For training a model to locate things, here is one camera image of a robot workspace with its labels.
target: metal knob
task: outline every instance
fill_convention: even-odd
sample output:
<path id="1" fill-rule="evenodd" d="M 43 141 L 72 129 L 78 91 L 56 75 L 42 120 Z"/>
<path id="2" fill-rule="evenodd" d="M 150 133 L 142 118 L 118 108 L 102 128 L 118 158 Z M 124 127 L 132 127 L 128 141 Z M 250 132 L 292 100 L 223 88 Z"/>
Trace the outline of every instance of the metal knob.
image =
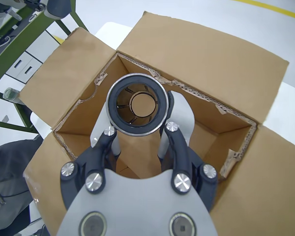
<path id="1" fill-rule="evenodd" d="M 216 170 L 213 166 L 209 164 L 205 164 L 203 166 L 203 172 L 208 178 L 215 178 L 216 177 Z"/>
<path id="2" fill-rule="evenodd" d="M 178 130 L 179 125 L 174 123 L 173 121 L 170 121 L 169 123 L 166 124 L 166 129 L 168 129 L 171 132 L 175 132 Z"/>
<path id="3" fill-rule="evenodd" d="M 74 171 L 74 164 L 72 162 L 68 162 L 64 164 L 63 167 L 61 168 L 61 174 L 64 177 L 68 177 L 72 175 L 73 171 Z"/>
<path id="4" fill-rule="evenodd" d="M 108 128 L 104 130 L 104 134 L 107 136 L 113 136 L 115 132 L 116 132 L 116 129 L 114 126 L 109 126 Z"/>
<path id="5" fill-rule="evenodd" d="M 175 176 L 174 185 L 180 192 L 188 192 L 191 189 L 191 180 L 187 175 L 180 173 Z"/>
<path id="6" fill-rule="evenodd" d="M 89 192 L 94 192 L 98 190 L 101 187 L 102 183 L 103 178 L 97 172 L 90 174 L 85 180 L 85 186 Z"/>

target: metal cylinder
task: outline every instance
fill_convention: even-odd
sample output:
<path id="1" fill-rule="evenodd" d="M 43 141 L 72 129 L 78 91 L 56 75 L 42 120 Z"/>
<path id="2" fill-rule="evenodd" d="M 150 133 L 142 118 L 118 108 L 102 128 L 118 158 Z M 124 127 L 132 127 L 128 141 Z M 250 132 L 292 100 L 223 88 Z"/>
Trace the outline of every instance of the metal cylinder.
<path id="1" fill-rule="evenodd" d="M 112 125 L 130 136 L 146 136 L 161 127 L 168 112 L 164 87 L 147 74 L 128 74 L 117 80 L 106 98 Z"/>

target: drawer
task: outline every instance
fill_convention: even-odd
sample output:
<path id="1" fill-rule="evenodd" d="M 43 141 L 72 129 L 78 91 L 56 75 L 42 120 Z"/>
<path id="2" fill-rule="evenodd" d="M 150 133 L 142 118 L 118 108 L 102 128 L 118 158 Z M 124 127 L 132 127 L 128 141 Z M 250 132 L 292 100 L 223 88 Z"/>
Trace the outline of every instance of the drawer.
<path id="1" fill-rule="evenodd" d="M 23 83 L 26 83 L 32 77 L 32 75 L 40 68 L 41 65 L 41 62 L 33 58 L 16 76 L 16 79 Z"/>
<path id="2" fill-rule="evenodd" d="M 25 66 L 33 59 L 31 55 L 24 52 L 8 69 L 6 74 L 11 77 L 16 78 L 19 73 L 25 68 Z"/>
<path id="3" fill-rule="evenodd" d="M 26 51 L 44 63 L 57 47 L 59 43 L 47 31 L 44 31 Z"/>

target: white table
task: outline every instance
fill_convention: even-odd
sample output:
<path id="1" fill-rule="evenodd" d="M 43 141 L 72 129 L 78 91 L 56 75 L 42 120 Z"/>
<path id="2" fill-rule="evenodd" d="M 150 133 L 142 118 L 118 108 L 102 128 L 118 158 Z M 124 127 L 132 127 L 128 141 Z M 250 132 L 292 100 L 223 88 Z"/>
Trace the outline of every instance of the white table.
<path id="1" fill-rule="evenodd" d="M 95 36 L 113 49 L 117 49 L 131 29 L 121 24 L 107 22 Z M 43 138 L 51 132 L 50 126 L 34 113 L 31 115 L 31 121 Z M 282 82 L 264 125 L 295 145 L 294 87 Z"/>

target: gray jacket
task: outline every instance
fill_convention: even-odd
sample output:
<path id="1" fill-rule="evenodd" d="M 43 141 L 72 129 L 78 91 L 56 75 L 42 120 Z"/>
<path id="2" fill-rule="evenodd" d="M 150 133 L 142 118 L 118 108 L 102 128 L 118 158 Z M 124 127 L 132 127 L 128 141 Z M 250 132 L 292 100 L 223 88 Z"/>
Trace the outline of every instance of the gray jacket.
<path id="1" fill-rule="evenodd" d="M 42 141 L 37 136 L 0 146 L 0 230 L 8 227 L 33 200 L 23 172 Z"/>

